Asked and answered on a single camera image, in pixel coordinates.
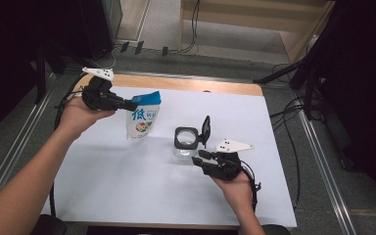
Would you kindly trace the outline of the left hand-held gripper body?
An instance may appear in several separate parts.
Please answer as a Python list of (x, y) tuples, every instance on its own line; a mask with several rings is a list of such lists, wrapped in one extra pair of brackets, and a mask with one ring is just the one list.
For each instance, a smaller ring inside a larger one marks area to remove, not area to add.
[(111, 91), (114, 81), (112, 70), (84, 67), (82, 71), (92, 75), (81, 94), (84, 104), (90, 110), (116, 111), (117, 109), (126, 109), (126, 101)]

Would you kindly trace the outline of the metal floor rail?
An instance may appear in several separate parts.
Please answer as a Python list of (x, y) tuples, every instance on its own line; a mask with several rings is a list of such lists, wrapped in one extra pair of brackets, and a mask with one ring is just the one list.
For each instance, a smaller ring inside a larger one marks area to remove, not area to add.
[(35, 126), (37, 125), (40, 118), (42, 117), (49, 103), (49, 100), (51, 99), (53, 95), (54, 86), (57, 83), (58, 83), (58, 79), (56, 75), (52, 72), (49, 75), (49, 78), (47, 81), (48, 90), (45, 92), (42, 100), (32, 108), (25, 123), (23, 124), (23, 127), (21, 128), (15, 141), (11, 145), (10, 150), (8, 151), (3, 162), (0, 165), (0, 189), (9, 180), (9, 177), (22, 154), (29, 137), (31, 136), (33, 130), (35, 129)]
[(340, 225), (342, 235), (357, 235), (350, 212), (330, 169), (319, 139), (317, 138), (312, 121), (306, 117), (304, 111), (300, 111), (299, 117), (328, 194), (334, 215)]

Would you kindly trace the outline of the clear jar with black lid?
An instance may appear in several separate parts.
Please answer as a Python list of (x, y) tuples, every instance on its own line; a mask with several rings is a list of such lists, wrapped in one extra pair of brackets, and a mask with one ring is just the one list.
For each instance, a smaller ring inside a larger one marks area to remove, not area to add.
[(206, 116), (201, 130), (190, 126), (179, 126), (175, 128), (173, 145), (175, 156), (179, 158), (191, 158), (197, 153), (199, 144), (207, 147), (211, 136), (211, 117)]

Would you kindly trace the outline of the black stand with dark curtain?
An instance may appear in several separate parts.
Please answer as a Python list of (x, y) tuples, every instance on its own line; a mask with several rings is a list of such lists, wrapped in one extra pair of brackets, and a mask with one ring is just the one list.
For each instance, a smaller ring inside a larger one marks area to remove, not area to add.
[(88, 67), (112, 47), (104, 0), (0, 0), (0, 122), (32, 88), (43, 98), (46, 66)]

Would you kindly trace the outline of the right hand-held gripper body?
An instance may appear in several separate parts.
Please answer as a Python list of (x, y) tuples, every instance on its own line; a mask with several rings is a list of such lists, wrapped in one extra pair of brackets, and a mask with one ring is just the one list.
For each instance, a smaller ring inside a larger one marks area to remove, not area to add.
[(253, 170), (244, 161), (241, 161), (238, 155), (239, 151), (253, 149), (254, 146), (251, 144), (224, 139), (211, 152), (210, 160), (202, 158), (209, 165), (208, 168), (203, 169), (203, 173), (210, 177), (230, 181), (243, 171), (249, 178), (255, 179)]

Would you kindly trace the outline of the person's left hand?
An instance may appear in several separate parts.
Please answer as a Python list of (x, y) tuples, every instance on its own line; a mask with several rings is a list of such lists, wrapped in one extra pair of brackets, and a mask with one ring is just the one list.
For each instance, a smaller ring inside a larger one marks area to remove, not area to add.
[(62, 140), (74, 141), (97, 120), (114, 115), (115, 111), (90, 110), (81, 97), (71, 98), (62, 113), (55, 134)]

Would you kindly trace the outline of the person's right hand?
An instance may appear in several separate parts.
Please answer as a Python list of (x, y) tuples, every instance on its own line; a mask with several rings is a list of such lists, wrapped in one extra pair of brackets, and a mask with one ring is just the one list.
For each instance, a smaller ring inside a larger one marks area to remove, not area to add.
[(213, 182), (221, 189), (225, 200), (236, 214), (253, 212), (252, 189), (250, 180), (244, 172), (239, 173), (231, 181), (212, 178)]

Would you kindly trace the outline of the black tripod stand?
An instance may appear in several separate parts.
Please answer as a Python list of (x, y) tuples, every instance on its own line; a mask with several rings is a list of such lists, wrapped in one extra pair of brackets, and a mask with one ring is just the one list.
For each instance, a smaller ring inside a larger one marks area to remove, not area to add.
[(293, 71), (295, 74), (290, 80), (289, 86), (293, 90), (298, 90), (305, 84), (304, 113), (308, 119), (313, 119), (313, 115), (311, 114), (311, 102), (314, 93), (315, 80), (320, 77), (320, 71), (322, 68), (321, 61), (333, 50), (337, 40), (338, 37), (336, 33), (322, 32), (312, 48), (302, 59), (289, 65), (285, 69), (275, 72), (274, 74), (264, 78), (254, 79), (253, 83), (266, 84)]

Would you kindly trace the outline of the white and blue pouch bag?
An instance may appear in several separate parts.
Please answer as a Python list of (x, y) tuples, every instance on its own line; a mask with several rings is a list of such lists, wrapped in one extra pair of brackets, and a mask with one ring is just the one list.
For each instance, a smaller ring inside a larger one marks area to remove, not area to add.
[(126, 113), (126, 137), (142, 139), (153, 129), (162, 102), (161, 94), (155, 91), (150, 94), (134, 96), (131, 101), (137, 105), (135, 111)]

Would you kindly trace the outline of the light wooden shelf unit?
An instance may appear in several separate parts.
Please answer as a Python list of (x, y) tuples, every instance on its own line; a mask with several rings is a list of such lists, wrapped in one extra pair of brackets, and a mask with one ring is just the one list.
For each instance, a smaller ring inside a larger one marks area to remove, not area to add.
[(277, 30), (291, 63), (328, 22), (334, 0), (200, 0), (199, 21)]

